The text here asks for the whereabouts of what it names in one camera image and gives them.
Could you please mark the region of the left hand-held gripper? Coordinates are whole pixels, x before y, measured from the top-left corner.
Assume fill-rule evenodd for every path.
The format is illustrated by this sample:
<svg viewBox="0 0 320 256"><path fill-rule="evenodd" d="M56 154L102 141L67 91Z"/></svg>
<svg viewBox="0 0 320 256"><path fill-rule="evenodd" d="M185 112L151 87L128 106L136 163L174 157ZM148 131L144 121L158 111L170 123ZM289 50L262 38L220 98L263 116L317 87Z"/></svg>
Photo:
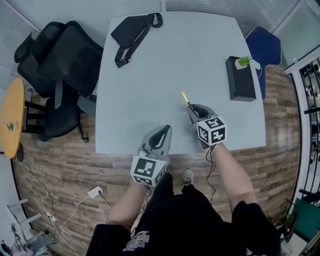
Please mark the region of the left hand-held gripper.
<svg viewBox="0 0 320 256"><path fill-rule="evenodd" d="M141 147L132 159L130 175L134 182L147 187L159 184L168 169L171 139L170 125L158 126L143 137Z"/></svg>

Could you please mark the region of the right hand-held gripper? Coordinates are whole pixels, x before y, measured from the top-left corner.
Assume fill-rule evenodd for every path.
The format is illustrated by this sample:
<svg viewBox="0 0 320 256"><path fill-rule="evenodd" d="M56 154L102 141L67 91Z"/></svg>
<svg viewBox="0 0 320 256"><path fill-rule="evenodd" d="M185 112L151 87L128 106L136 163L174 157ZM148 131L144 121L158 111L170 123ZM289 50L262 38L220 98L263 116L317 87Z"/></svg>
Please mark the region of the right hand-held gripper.
<svg viewBox="0 0 320 256"><path fill-rule="evenodd" d="M187 113L191 123L196 124L196 134L203 150L226 140L225 120L211 108L201 104L192 104L187 107Z"/></svg>

